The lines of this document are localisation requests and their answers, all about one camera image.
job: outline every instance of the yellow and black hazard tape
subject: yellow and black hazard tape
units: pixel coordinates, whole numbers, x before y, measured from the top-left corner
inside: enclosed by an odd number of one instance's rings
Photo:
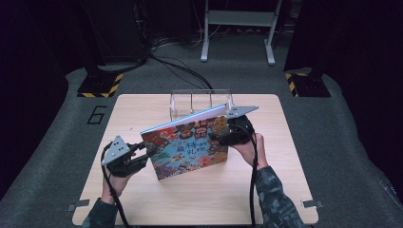
[[[285,78],[287,79],[288,86],[290,87],[290,90],[291,90],[291,94],[293,94],[293,97],[298,97],[296,85],[294,84],[294,81],[293,81],[293,75],[295,75],[295,76],[308,76],[308,75],[306,73],[298,73],[298,74],[286,73],[285,74]]]
[[[113,97],[116,90],[118,90],[119,83],[121,82],[122,78],[124,77],[123,74],[120,74],[116,77],[115,82],[113,83],[112,88],[107,93],[77,93],[77,97],[88,97],[88,98],[95,98],[95,97]]]

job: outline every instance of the black base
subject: black base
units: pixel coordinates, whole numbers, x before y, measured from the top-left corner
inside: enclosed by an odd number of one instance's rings
[[[115,86],[115,82],[121,73],[99,71],[97,75],[87,74],[83,83],[77,90],[78,93],[109,93]]]
[[[291,74],[288,77],[290,84],[294,84],[295,97],[331,97],[322,79],[314,79],[306,74]]]

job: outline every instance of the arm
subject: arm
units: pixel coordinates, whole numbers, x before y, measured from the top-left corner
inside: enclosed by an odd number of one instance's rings
[[[109,181],[116,191],[118,197],[123,193],[128,181],[133,176],[127,176],[125,178],[118,178],[110,176]],[[84,228],[111,228],[115,226],[116,215],[118,213],[118,207],[115,204],[115,200],[110,196],[109,186],[106,180],[103,180],[103,191],[100,198],[97,199],[88,216],[83,222]]]
[[[256,190],[263,214],[263,227],[305,227],[293,202],[284,194],[282,184],[271,166],[268,165],[264,139],[256,133],[254,139],[258,150],[258,173]],[[255,158],[252,142],[233,145],[250,165]]]

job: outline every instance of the metal bracket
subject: metal bracket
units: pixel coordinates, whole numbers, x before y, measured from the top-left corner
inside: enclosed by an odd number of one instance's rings
[[[74,204],[70,204],[67,208],[66,211],[75,211],[77,207],[82,207],[82,206],[88,206],[89,205],[89,199],[82,199],[76,201]]]
[[[228,113],[225,115],[226,119],[234,119],[240,116],[245,115],[251,111],[255,111],[259,107],[255,106],[232,106]]]
[[[106,165],[127,153],[130,150],[128,148],[125,141],[121,138],[121,136],[116,136],[115,140],[112,142],[112,145],[109,147],[107,153],[105,154],[104,160],[102,161],[102,165]]]
[[[315,200],[307,200],[307,201],[301,201],[301,204],[305,207],[324,207],[325,205],[321,201],[315,201]]]

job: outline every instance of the black curtain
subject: black curtain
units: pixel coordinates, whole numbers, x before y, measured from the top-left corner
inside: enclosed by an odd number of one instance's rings
[[[84,61],[103,64],[81,0],[2,1],[0,199],[63,104],[66,75]]]
[[[323,72],[340,85],[370,160],[403,199],[401,15],[399,0],[305,0],[284,70],[329,59]],[[340,18],[346,20],[329,42]]]

